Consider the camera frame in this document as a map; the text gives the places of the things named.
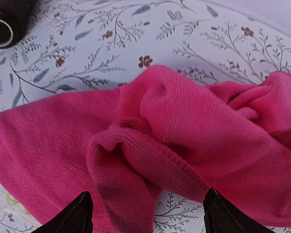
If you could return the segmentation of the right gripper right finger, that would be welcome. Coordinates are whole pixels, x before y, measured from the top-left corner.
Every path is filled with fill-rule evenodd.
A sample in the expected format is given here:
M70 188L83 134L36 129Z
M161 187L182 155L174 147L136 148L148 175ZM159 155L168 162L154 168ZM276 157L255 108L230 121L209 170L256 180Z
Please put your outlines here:
M206 233L271 233L211 188L203 201Z

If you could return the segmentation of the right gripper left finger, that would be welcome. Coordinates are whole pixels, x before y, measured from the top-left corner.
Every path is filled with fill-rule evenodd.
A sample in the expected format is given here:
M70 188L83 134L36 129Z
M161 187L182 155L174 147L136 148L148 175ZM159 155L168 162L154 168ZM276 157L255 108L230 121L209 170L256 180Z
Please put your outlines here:
M32 233L92 233L93 201L88 191L80 193L52 220Z

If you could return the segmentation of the pink towel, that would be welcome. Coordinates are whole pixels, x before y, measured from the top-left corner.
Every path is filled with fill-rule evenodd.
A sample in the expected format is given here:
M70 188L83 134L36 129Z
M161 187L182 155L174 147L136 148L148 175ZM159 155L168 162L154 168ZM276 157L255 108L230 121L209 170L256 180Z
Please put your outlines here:
M291 75L200 86L153 66L0 112L0 183L40 223L90 192L96 233L153 232L164 189L201 202L215 188L258 223L291 227Z

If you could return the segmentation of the floral tablecloth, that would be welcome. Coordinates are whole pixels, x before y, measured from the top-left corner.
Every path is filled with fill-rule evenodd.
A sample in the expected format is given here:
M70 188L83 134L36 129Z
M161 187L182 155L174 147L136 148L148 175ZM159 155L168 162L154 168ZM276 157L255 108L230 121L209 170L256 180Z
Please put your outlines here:
M0 50L0 112L58 94L112 90L164 66L200 86L291 75L291 35L208 0L40 0ZM0 183L0 233L40 223ZM152 233L203 233L203 205L167 189Z

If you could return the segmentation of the black cylindrical bottle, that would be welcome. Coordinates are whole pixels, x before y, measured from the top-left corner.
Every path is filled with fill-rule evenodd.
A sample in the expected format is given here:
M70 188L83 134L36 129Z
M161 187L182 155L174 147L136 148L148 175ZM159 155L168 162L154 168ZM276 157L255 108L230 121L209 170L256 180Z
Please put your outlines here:
M37 1L0 0L0 49L10 48L24 37Z

